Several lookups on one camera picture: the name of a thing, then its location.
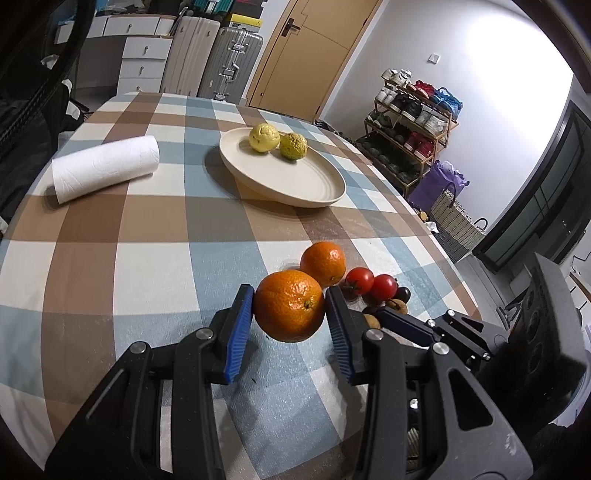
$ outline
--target yellow lemon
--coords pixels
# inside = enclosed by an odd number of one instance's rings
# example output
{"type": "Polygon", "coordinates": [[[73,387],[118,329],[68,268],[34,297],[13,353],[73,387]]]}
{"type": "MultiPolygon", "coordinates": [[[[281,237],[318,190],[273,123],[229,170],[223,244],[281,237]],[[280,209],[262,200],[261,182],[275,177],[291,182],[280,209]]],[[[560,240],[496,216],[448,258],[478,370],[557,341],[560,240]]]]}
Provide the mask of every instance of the yellow lemon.
{"type": "Polygon", "coordinates": [[[259,124],[248,136],[251,147],[259,153],[267,153],[279,145],[279,132],[273,125],[259,124]]]}
{"type": "Polygon", "coordinates": [[[303,135],[290,133],[281,137],[279,143],[281,155],[289,160],[299,160],[306,156],[308,141],[303,135]]]}

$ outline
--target purple bag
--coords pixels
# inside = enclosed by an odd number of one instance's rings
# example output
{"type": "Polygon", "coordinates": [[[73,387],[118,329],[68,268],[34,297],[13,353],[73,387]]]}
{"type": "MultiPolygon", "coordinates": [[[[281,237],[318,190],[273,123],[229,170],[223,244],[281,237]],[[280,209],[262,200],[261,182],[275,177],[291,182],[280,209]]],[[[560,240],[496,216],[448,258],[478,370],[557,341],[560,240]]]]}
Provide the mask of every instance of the purple bag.
{"type": "Polygon", "coordinates": [[[468,185],[470,182],[464,179],[464,175],[454,170],[451,163],[436,160],[429,173],[410,194],[408,201],[423,212],[430,212],[443,190],[447,188],[457,196],[468,185]]]}

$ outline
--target white suitcase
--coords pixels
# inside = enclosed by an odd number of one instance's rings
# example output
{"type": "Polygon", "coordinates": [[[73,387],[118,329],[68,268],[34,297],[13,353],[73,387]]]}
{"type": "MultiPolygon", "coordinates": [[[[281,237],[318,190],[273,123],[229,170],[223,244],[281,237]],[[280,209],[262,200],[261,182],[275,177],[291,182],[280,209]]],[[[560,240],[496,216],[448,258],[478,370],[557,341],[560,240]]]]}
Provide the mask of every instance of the white suitcase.
{"type": "Polygon", "coordinates": [[[173,38],[160,92],[197,96],[219,22],[183,17],[173,38]]]}

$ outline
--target red shoe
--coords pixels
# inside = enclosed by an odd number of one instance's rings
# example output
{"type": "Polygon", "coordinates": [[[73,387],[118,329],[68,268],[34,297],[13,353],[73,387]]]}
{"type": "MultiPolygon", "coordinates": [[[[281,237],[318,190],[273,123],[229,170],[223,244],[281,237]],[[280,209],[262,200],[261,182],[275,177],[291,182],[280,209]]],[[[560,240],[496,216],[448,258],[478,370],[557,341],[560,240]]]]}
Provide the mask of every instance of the red shoe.
{"type": "Polygon", "coordinates": [[[409,151],[414,151],[423,141],[423,136],[420,133],[412,132],[408,140],[404,143],[404,148],[409,151]]]}
{"type": "Polygon", "coordinates": [[[414,154],[421,160],[426,161],[433,155],[433,150],[435,150],[435,142],[421,135],[421,143],[417,146],[414,154]]]}
{"type": "Polygon", "coordinates": [[[435,87],[433,85],[429,85],[421,80],[417,80],[414,84],[414,87],[417,93],[420,93],[425,98],[429,98],[431,95],[435,94],[435,87]]]}

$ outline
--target gray suitcase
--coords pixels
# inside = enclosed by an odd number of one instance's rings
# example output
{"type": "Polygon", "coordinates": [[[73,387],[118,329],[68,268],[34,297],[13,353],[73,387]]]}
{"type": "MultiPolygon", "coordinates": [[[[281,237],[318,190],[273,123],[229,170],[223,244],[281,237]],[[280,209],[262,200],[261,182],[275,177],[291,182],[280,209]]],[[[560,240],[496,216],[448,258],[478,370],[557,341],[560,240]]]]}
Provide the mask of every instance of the gray suitcase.
{"type": "Polygon", "coordinates": [[[197,96],[240,103],[262,42],[262,37],[255,33],[235,27],[220,28],[197,96]]]}

